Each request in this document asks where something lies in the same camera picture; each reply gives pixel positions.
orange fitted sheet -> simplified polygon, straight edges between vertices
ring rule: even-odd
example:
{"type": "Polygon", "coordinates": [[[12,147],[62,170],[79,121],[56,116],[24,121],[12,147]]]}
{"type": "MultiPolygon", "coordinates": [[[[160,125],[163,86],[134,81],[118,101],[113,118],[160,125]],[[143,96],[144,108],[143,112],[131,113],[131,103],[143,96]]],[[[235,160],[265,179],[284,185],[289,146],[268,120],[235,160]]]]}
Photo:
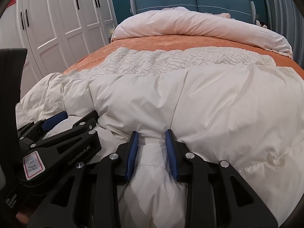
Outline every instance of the orange fitted sheet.
{"type": "Polygon", "coordinates": [[[94,53],[87,55],[79,62],[68,68],[64,74],[70,72],[73,69],[77,71],[83,69],[91,69],[101,64],[104,59],[112,52],[116,51],[119,47],[126,47],[134,50],[186,50],[194,47],[204,46],[218,46],[218,47],[235,47],[245,50],[257,52],[261,55],[271,56],[277,66],[280,67],[291,67],[293,68],[303,79],[304,70],[293,60],[286,56],[274,53],[272,51],[263,50],[258,47],[244,45],[241,43],[229,41],[226,39],[218,39],[205,36],[186,36],[186,35],[165,35],[165,36],[150,36],[133,39],[121,39],[114,41],[113,43],[95,51],[94,53]]]}

wardrobe door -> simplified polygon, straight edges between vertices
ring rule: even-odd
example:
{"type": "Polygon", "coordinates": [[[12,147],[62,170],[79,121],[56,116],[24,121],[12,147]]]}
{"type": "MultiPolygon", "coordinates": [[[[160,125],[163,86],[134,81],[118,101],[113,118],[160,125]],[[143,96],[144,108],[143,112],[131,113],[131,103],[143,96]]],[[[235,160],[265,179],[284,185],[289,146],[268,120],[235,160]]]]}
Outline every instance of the wardrobe door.
{"type": "Polygon", "coordinates": [[[0,19],[0,48],[27,48],[22,73],[21,98],[42,79],[27,38],[22,0],[12,0],[0,19]]]}
{"type": "Polygon", "coordinates": [[[72,63],[93,51],[87,26],[80,13],[79,0],[53,0],[63,43],[72,63]]]}
{"type": "Polygon", "coordinates": [[[72,64],[57,24],[53,0],[23,0],[28,40],[43,76],[63,72],[72,64]]]}
{"type": "Polygon", "coordinates": [[[97,0],[99,11],[101,13],[102,24],[107,40],[112,36],[112,30],[116,27],[114,10],[112,9],[111,0],[97,0]]]}
{"type": "Polygon", "coordinates": [[[97,0],[78,0],[81,11],[81,18],[88,30],[88,35],[92,43],[92,51],[96,51],[105,46],[106,40],[102,28],[97,0]]]}

blue gripper pad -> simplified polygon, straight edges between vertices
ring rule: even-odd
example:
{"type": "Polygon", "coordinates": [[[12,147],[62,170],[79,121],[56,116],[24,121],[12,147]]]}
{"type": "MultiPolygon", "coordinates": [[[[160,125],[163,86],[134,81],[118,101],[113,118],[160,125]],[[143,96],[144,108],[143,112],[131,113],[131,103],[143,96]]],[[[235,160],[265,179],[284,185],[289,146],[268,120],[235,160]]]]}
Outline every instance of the blue gripper pad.
{"type": "Polygon", "coordinates": [[[50,117],[49,119],[45,120],[42,130],[43,132],[49,132],[52,130],[57,124],[62,122],[63,120],[67,119],[68,115],[66,112],[60,112],[57,115],[50,117]]]}
{"type": "Polygon", "coordinates": [[[178,178],[178,170],[177,170],[177,158],[175,155],[174,147],[172,144],[172,140],[169,131],[166,131],[166,147],[167,147],[167,154],[169,158],[169,164],[171,169],[171,174],[175,180],[178,178]]]}
{"type": "Polygon", "coordinates": [[[137,154],[137,149],[138,149],[138,133],[135,132],[135,136],[132,141],[132,145],[131,145],[131,149],[130,149],[130,152],[128,155],[127,165],[126,165],[125,178],[127,181],[130,181],[132,174],[133,174],[134,162],[135,162],[135,158],[136,158],[136,154],[137,154]]]}

curtain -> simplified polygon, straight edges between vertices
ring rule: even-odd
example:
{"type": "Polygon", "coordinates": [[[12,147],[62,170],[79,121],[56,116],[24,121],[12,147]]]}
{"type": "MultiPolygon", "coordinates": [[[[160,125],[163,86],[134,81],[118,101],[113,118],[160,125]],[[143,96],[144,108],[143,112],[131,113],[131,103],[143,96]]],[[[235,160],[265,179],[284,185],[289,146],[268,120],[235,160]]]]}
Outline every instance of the curtain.
{"type": "Polygon", "coordinates": [[[304,68],[304,18],[293,0],[266,0],[268,28],[283,35],[292,47],[293,60],[304,68]]]}

teal upholstered headboard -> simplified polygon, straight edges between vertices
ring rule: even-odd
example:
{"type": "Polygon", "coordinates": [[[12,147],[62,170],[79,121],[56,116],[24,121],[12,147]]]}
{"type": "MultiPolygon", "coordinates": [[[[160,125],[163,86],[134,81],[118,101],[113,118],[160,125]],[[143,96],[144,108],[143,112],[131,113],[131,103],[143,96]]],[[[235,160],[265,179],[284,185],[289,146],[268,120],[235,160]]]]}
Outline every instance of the teal upholstered headboard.
{"type": "Polygon", "coordinates": [[[232,18],[251,24],[256,20],[254,3],[248,0],[130,0],[130,6],[133,15],[183,6],[200,13],[229,13],[232,18]]]}

